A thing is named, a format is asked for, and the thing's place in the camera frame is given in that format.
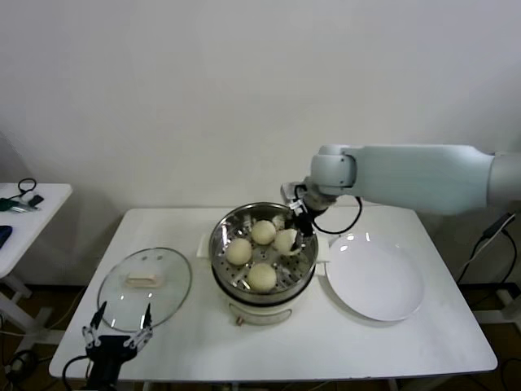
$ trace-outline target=steamed bun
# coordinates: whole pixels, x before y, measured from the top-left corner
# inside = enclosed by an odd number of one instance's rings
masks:
[[[250,287],[257,292],[268,292],[277,283],[277,272],[266,263],[256,264],[247,275]]]
[[[229,263],[241,266],[247,263],[252,257],[252,244],[246,239],[233,239],[226,248],[226,259]]]
[[[275,239],[277,230],[272,222],[260,220],[253,225],[252,239],[258,244],[270,244]]]
[[[300,252],[300,248],[291,251],[291,247],[295,243],[295,238],[297,234],[298,232],[294,229],[277,232],[274,241],[275,249],[282,255],[286,256],[298,254]]]

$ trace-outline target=black device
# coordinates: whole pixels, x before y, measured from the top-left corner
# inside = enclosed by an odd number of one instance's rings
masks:
[[[13,233],[12,226],[0,226],[0,248],[2,248],[3,244],[7,242],[9,236]]]
[[[86,355],[73,358],[63,368],[62,381],[67,390],[72,389],[68,385],[66,377],[68,366],[77,360],[88,358],[94,365],[88,375],[87,384],[82,389],[116,391],[121,366],[136,357],[138,352],[152,338],[150,304],[143,316],[141,330],[130,336],[99,336],[98,327],[103,319],[106,307],[107,302],[105,301],[94,314],[90,325],[81,329],[85,338]]]

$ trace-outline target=floor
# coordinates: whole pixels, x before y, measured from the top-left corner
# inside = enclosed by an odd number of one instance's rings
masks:
[[[0,287],[0,291],[9,296],[12,294],[5,287]],[[77,297],[79,288],[61,288],[59,290],[48,288],[34,288],[34,294],[31,298],[20,300],[19,304],[32,316],[36,315],[38,309],[45,305],[52,305],[55,308],[53,317],[49,324],[54,324],[63,316],[70,307],[71,303]],[[464,289],[464,296],[469,303],[474,303],[481,298],[487,296],[484,290]],[[473,309],[476,310],[492,310],[501,308],[501,302],[495,297],[490,296],[487,300],[482,301]],[[58,327],[65,328],[70,321],[73,311],[65,318]],[[4,330],[8,332],[20,332],[16,327],[7,323]],[[483,325],[484,334],[494,348],[500,363],[508,358],[521,358],[521,335],[518,330],[508,324],[504,325]],[[8,361],[15,351],[20,338],[17,336],[4,336],[3,340],[3,359]],[[37,345],[33,349],[39,358],[48,358],[52,356],[55,347]],[[19,390],[22,391],[41,391],[43,389],[50,391],[65,390],[64,386],[57,380],[50,377],[48,366],[50,360],[40,363],[35,372],[26,380],[19,383]],[[505,380],[508,389],[505,390],[501,385],[501,365],[493,372],[480,373],[473,376],[455,376],[446,381],[436,391],[513,391],[521,389],[521,362],[509,363],[505,370]],[[399,385],[406,385],[410,380],[399,380]],[[71,382],[72,387],[79,389],[83,382]],[[371,381],[331,381],[327,383],[276,383],[276,384],[241,384],[242,387],[251,391],[268,389],[273,391],[390,391],[386,380]],[[0,373],[0,391],[9,390],[11,386],[7,383],[4,373]],[[228,387],[226,384],[154,384],[153,391],[212,391]],[[136,384],[134,390],[140,390],[142,386]]]

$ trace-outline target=cable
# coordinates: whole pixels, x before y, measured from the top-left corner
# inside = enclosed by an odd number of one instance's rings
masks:
[[[494,239],[496,239],[496,236],[499,235],[499,233],[503,230],[503,228],[505,228],[506,226],[508,226],[512,220],[515,219],[515,214],[512,214],[510,217],[508,217],[505,222],[503,222],[503,224],[501,224],[501,226],[499,227],[499,229],[496,231],[496,233],[494,235],[492,235],[492,237],[488,240],[487,243],[485,243],[481,248],[479,248],[479,250],[477,252],[475,252],[473,255],[471,255],[471,259],[469,259],[467,262],[465,262],[462,267],[460,267],[460,270],[461,269],[464,269],[462,275],[460,275],[459,279],[458,279],[458,283],[462,280],[463,278],[463,275],[465,274],[466,272],[466,269],[468,269],[468,265],[470,265],[471,262],[473,262],[482,252],[483,250],[485,250],[489,244],[491,244]]]
[[[512,263],[510,264],[510,268],[506,272],[505,277],[501,280],[500,283],[504,283],[512,274],[512,270],[514,270],[515,263],[518,259],[518,246],[515,245],[514,239],[512,239],[512,236],[510,236],[509,232],[505,229],[502,230],[501,233],[510,241],[510,244],[512,244],[512,248],[514,249],[514,259],[512,259]]]
[[[293,189],[293,192],[295,194],[295,199],[296,200],[300,199],[300,197],[299,197],[299,189],[306,190],[306,186],[302,185],[302,184],[295,185],[295,188]],[[317,230],[319,230],[323,234],[329,234],[329,235],[342,235],[342,234],[345,234],[347,231],[349,231],[351,228],[353,228],[355,226],[355,224],[357,224],[358,219],[361,216],[361,211],[362,211],[361,198],[360,197],[355,197],[355,200],[357,200],[357,203],[358,203],[358,213],[357,213],[355,219],[352,221],[352,223],[347,228],[345,228],[344,230],[341,230],[341,231],[323,230],[320,226],[318,226],[318,224],[314,221],[314,219],[312,221],[313,226],[315,228],[317,228]]]
[[[316,387],[313,387],[312,389],[308,389],[306,391],[315,391],[315,389],[320,389],[323,385],[326,385],[328,383],[330,383],[331,381],[325,381],[324,383],[320,383],[319,385],[317,385]]]
[[[508,360],[504,361],[501,365],[501,369],[500,369],[501,384],[503,384],[505,391],[509,391],[509,388],[506,385],[506,380],[505,380],[505,370],[506,370],[506,366],[509,364],[509,362],[521,362],[521,358],[509,358]]]
[[[286,390],[289,389],[292,385],[295,385],[295,383],[288,383],[288,384],[286,384],[284,387],[281,388],[280,391],[286,391]]]
[[[22,185],[25,183],[25,182],[32,182],[33,183],[33,186],[30,188],[30,189],[24,189],[22,188]],[[29,192],[29,191],[33,191],[34,189],[36,189],[36,186],[37,186],[38,182],[36,182],[36,179],[34,178],[24,178],[24,179],[20,179],[18,181],[18,191],[20,192],[19,194],[17,195],[14,195],[12,197],[9,197],[8,200],[12,200],[13,198],[18,198],[18,197],[21,197],[23,196],[25,193]]]
[[[353,228],[355,226],[355,224],[357,224],[358,222],[358,219],[360,218],[361,216],[361,211],[363,210],[362,208],[362,205],[361,205],[361,198],[360,197],[355,197],[355,200],[357,200],[357,203],[358,203],[358,213],[357,213],[357,216],[355,217],[355,219],[352,221],[352,223],[347,227],[345,228],[344,230],[341,230],[341,231],[328,231],[328,230],[323,230],[320,226],[318,226],[318,224],[313,220],[313,225],[315,228],[317,228],[320,232],[324,233],[324,234],[329,234],[329,235],[342,235],[342,234],[345,234],[347,231],[349,231],[351,228]]]
[[[87,364],[87,368],[85,369],[85,380],[89,379],[90,375],[90,365],[92,364],[92,360],[89,359],[89,363]]]
[[[479,238],[479,240],[477,241],[477,243],[474,245],[474,248],[472,249],[472,253],[471,253],[471,256],[469,257],[469,259],[472,259],[475,255],[475,252],[477,251],[478,247],[480,244],[482,244],[484,241],[486,240],[486,238],[484,236],[481,236]],[[463,272],[460,274],[459,278],[458,278],[458,281],[456,281],[457,284],[461,283],[462,279],[463,279],[463,276],[465,275],[466,271],[468,270],[469,266],[471,264],[469,262],[467,262],[464,267],[463,267]]]
[[[42,362],[45,362],[45,361],[50,361],[50,360],[52,360],[53,357],[54,357],[54,355],[42,357],[42,358],[38,359],[38,364],[41,364]]]
[[[72,391],[72,387],[70,386],[70,384],[67,382],[67,369],[69,368],[69,366],[76,362],[76,361],[81,361],[81,360],[85,360],[86,358],[89,358],[89,356],[87,355],[83,355],[83,356],[76,356],[75,358],[71,359],[71,360],[68,360],[68,362],[65,364],[65,366],[63,367],[63,370],[62,370],[62,383],[63,385],[65,386],[65,389],[67,391]]]
[[[58,320],[58,322],[54,323],[54,324],[51,324],[49,327],[46,327],[46,329],[52,329],[56,326],[58,326],[60,323],[62,323],[65,318],[68,317],[68,315],[71,313],[72,309],[74,308],[74,305],[76,304],[76,302],[78,301],[78,299],[80,298],[81,294],[86,290],[87,287],[83,287],[79,293],[76,295],[76,297],[74,297],[74,300],[72,301],[72,304],[71,306],[68,308],[67,312]],[[5,331],[0,331],[0,334],[5,334],[6,336],[36,336],[38,334],[40,334],[40,332],[42,332],[41,330],[39,332],[31,332],[31,333],[27,333],[27,334],[20,334],[18,332],[5,332]]]
[[[514,257],[512,258],[512,262],[510,263],[510,268],[506,272],[505,277],[503,277],[499,283],[496,283],[493,290],[487,296],[479,299],[478,301],[476,301],[474,303],[470,303],[469,307],[478,305],[479,303],[487,300],[490,296],[495,295],[497,289],[499,289],[499,287],[505,283],[505,281],[510,277],[510,275],[512,274],[512,271],[514,270],[515,264],[517,263],[517,259],[518,259],[518,247],[515,245],[514,239],[512,238],[512,236],[510,236],[510,233],[506,229],[502,230],[501,233],[510,241],[510,244],[512,244],[512,249],[514,250]]]
[[[477,380],[474,376],[468,375],[467,378],[472,380],[474,383],[476,383],[479,387],[484,389],[485,391],[492,391],[489,387],[487,387],[485,384],[481,383],[479,380]]]

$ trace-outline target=white table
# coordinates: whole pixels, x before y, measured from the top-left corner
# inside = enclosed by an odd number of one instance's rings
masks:
[[[50,364],[85,353],[81,327],[96,311],[98,289],[125,256],[149,247],[184,253],[193,269],[181,309],[154,330],[121,380],[250,381],[396,378],[488,371],[497,360],[452,276],[412,211],[368,206],[353,232],[385,235],[415,256],[426,284],[422,307],[399,323],[364,319],[343,305],[317,275],[306,302],[285,322],[237,327],[207,261],[195,256],[199,239],[230,209],[133,209],[127,212]],[[355,215],[335,208],[321,225],[338,229]],[[105,325],[101,333],[115,332]],[[86,362],[68,376],[83,378]]]
[[[31,291],[14,275],[10,275],[20,258],[71,195],[72,188],[68,184],[38,183],[36,192],[44,198],[37,206],[40,210],[28,213],[0,212],[0,226],[13,227],[11,236],[0,248],[0,279],[15,291],[12,299],[0,293],[0,310],[28,334],[18,350],[30,349],[35,343],[57,344],[63,334],[42,330],[50,317],[51,308],[42,308],[37,317],[32,318],[16,305],[21,297],[30,297]],[[9,198],[19,193],[16,183],[0,183],[0,198]]]

